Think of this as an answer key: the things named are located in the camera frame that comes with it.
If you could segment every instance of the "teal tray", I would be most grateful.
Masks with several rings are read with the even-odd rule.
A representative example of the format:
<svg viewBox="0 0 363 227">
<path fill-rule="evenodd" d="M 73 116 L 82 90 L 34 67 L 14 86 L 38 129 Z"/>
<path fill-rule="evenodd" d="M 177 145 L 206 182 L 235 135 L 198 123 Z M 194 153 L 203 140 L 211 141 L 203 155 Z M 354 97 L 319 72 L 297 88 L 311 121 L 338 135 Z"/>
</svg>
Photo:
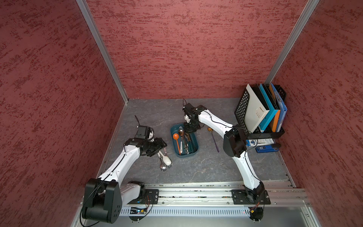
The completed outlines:
<svg viewBox="0 0 363 227">
<path fill-rule="evenodd" d="M 188 142 L 189 144 L 189 154 L 186 154 L 185 153 L 185 150 L 183 148 L 183 153 L 181 155 L 179 155 L 179 151 L 178 151 L 178 145 L 176 144 L 176 140 L 173 138 L 173 135 L 174 133 L 178 133 L 178 130 L 179 130 L 179 127 L 184 127 L 183 123 L 181 124 L 177 124 L 177 125 L 173 125 L 170 129 L 170 133 L 171 133 L 171 140 L 173 141 L 173 146 L 174 146 L 174 152 L 176 154 L 177 157 L 179 158 L 187 158 L 187 157 L 190 157 L 190 156 L 193 156 L 195 155 L 195 153 L 198 152 L 198 142 L 197 142 L 197 138 L 195 137 L 194 133 L 191 133 L 190 134 L 190 138 L 192 141 Z M 181 142 L 181 136 L 179 136 L 179 139 L 178 139 L 178 143 L 179 143 L 179 146 L 180 146 L 180 142 Z M 191 145 L 191 142 L 193 143 L 194 147 L 195 147 L 195 151 L 194 152 L 191 152 L 191 150 L 193 149 L 193 146 Z"/>
</svg>

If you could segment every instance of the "white book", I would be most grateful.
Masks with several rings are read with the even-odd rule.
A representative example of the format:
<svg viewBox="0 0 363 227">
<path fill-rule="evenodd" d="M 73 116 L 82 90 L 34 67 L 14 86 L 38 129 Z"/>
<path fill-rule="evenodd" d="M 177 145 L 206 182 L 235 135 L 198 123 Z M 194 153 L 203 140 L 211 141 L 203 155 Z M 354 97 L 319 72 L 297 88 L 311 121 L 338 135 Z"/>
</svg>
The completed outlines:
<svg viewBox="0 0 363 227">
<path fill-rule="evenodd" d="M 266 110 L 266 108 L 249 84 L 247 84 L 246 89 L 250 98 L 247 104 L 245 124 L 247 129 L 253 133 L 253 131 L 256 130 L 261 121 L 265 118 L 269 110 Z"/>
</svg>

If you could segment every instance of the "binder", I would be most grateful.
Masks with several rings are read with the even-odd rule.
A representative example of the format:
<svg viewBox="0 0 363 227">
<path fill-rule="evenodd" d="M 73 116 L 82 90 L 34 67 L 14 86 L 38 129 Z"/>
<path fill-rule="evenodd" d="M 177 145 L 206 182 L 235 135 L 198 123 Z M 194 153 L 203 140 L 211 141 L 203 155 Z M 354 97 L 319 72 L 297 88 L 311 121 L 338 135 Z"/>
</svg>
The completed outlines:
<svg viewBox="0 0 363 227">
<path fill-rule="evenodd" d="M 277 104 L 276 97 L 275 97 L 275 93 L 273 92 L 273 89 L 272 89 L 271 84 L 269 86 L 269 90 L 270 90 L 270 94 L 272 96 L 272 99 L 274 100 L 274 102 L 276 103 L 276 106 L 277 106 L 277 113 L 276 113 L 275 117 L 272 119 L 272 121 L 270 122 L 270 128 L 271 128 L 272 132 L 275 133 L 276 132 L 276 129 L 277 129 L 278 118 L 280 116 L 280 107 Z"/>
<path fill-rule="evenodd" d="M 276 113 L 278 112 L 277 105 L 275 101 L 272 99 L 272 96 L 267 89 L 267 87 L 264 84 L 260 84 L 259 86 L 260 91 L 267 103 L 267 106 L 269 108 L 269 112 L 266 114 L 265 118 L 261 121 L 261 123 L 258 125 L 261 132 L 264 132 L 271 120 L 276 116 Z"/>
<path fill-rule="evenodd" d="M 249 94 L 249 101 L 246 109 L 245 124 L 247 130 L 253 133 L 269 110 L 258 87 L 252 88 L 249 84 L 247 84 L 246 90 Z"/>
<path fill-rule="evenodd" d="M 284 101 L 282 100 L 282 98 L 280 97 L 279 93 L 277 92 L 275 86 L 271 83 L 271 87 L 272 90 L 274 92 L 274 95 L 276 97 L 276 101 L 280 107 L 280 116 L 278 117 L 278 122 L 277 122 L 277 129 L 276 132 L 279 132 L 282 126 L 282 122 L 284 121 L 286 112 L 287 112 L 287 107 L 284 103 Z"/>
</svg>

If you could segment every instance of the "red wall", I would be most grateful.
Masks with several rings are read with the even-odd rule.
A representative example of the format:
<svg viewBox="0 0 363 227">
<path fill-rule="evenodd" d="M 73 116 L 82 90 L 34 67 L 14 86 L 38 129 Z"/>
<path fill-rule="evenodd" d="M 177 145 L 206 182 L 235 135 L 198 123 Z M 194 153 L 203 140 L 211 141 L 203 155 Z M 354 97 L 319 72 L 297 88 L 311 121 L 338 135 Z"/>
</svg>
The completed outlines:
<svg viewBox="0 0 363 227">
<path fill-rule="evenodd" d="M 320 0 L 274 83 L 287 167 L 323 226 L 363 226 L 363 1 Z"/>
<path fill-rule="evenodd" d="M 130 98 L 240 97 L 307 0 L 88 0 Z"/>
<path fill-rule="evenodd" d="M 74 0 L 0 6 L 0 226 L 71 224 L 123 101 Z"/>
</svg>

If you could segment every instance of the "mounting plate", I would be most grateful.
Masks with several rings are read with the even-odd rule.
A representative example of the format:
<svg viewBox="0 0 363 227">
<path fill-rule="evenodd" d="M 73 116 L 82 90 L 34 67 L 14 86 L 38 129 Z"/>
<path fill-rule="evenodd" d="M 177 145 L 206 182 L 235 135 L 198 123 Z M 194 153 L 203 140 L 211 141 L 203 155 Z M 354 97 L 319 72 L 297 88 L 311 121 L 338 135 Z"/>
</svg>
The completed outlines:
<svg viewBox="0 0 363 227">
<path fill-rule="evenodd" d="M 151 204 L 155 205 L 158 203 L 158 200 L 159 200 L 159 190 L 158 189 L 146 189 L 146 192 L 145 192 L 146 200 L 147 200 L 147 196 L 149 196 L 149 201 L 146 201 L 146 202 L 147 203 L 150 202 L 150 205 Z M 128 204 L 136 204 L 136 205 L 144 204 L 145 205 L 145 199 L 140 200 L 139 198 L 136 198 L 134 200 L 131 200 L 130 203 L 128 203 Z"/>
<path fill-rule="evenodd" d="M 249 203 L 246 199 L 246 191 L 245 190 L 231 190 L 232 192 L 232 198 L 233 198 L 233 204 L 238 205 L 255 205 L 254 203 Z M 263 193 L 263 198 L 260 199 L 260 205 L 270 205 L 270 197 L 265 190 Z"/>
</svg>

